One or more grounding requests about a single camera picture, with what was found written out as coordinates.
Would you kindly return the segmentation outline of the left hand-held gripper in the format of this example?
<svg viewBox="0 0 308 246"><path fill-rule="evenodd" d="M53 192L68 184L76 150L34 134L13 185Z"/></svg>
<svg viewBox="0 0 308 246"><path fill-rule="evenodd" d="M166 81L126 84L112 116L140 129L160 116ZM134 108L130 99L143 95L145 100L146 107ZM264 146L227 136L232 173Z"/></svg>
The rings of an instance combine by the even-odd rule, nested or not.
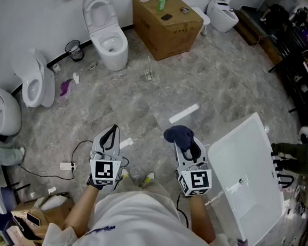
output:
<svg viewBox="0 0 308 246"><path fill-rule="evenodd" d="M93 139L90 170L87 184L92 186L115 186L122 163L120 152L120 129L114 124L99 132Z"/></svg>

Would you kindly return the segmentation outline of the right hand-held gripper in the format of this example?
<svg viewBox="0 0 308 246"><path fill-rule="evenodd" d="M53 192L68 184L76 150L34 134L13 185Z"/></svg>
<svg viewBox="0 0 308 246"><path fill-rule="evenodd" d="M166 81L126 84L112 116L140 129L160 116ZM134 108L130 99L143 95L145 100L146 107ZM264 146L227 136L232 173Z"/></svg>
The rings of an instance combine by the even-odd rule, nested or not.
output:
<svg viewBox="0 0 308 246"><path fill-rule="evenodd" d="M177 180L181 186L184 196L191 197L206 194L212 187L212 171L209 169L207 162L207 150L203 143L194 138L192 143L193 165L187 167L183 151L174 142L178 170L176 170Z"/></svg>

